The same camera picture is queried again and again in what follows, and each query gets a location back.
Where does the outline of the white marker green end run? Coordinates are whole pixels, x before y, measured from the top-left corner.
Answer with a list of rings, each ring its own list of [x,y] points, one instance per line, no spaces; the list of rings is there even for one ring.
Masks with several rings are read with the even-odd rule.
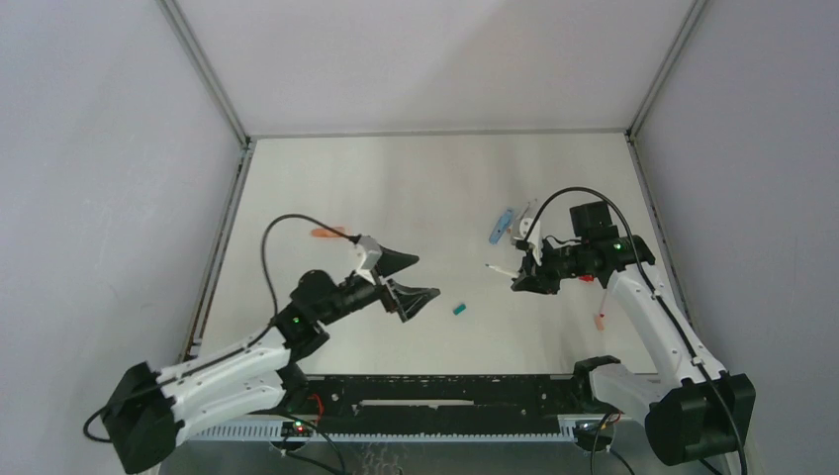
[[[501,267],[501,266],[499,266],[499,265],[496,265],[496,264],[490,264],[490,263],[486,263],[486,264],[485,264],[485,266],[486,266],[487,268],[489,268],[489,269],[491,269],[491,270],[495,271],[495,272],[498,272],[498,273],[501,273],[501,274],[503,274],[503,275],[506,275],[506,276],[508,276],[508,277],[509,277],[509,278],[511,278],[511,279],[516,279],[516,278],[518,277],[518,272],[517,272],[517,271],[508,270],[508,269],[505,269],[505,268],[503,268],[503,267]]]

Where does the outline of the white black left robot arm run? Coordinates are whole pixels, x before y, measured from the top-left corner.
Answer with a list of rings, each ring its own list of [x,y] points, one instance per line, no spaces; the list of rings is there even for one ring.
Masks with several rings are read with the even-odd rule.
[[[266,326],[209,355],[154,370],[141,362],[122,376],[100,420],[123,470],[140,474],[165,460],[199,432],[263,410],[293,412],[307,395],[299,363],[329,339],[326,326],[379,303],[407,322],[439,296],[436,288],[410,287],[393,274],[417,256],[360,237],[359,266],[336,283],[323,270],[299,279],[289,303]]]

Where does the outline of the orange translucent highlighter pen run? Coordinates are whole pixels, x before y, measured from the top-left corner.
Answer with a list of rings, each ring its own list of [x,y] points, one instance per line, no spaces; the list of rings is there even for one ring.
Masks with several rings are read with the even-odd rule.
[[[345,235],[343,228],[317,228],[310,231],[314,238],[342,238]]]

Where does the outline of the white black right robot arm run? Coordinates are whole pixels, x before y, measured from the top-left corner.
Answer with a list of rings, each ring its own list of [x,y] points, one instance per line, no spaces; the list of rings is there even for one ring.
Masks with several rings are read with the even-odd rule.
[[[734,453],[748,471],[745,441],[756,390],[745,374],[714,357],[675,303],[655,256],[606,200],[570,210],[573,238],[557,246],[541,234],[539,216],[523,216],[513,237],[524,256],[515,292],[556,295],[566,280],[590,276],[618,303],[648,352],[658,379],[605,355],[576,363],[582,398],[640,423],[668,466]]]

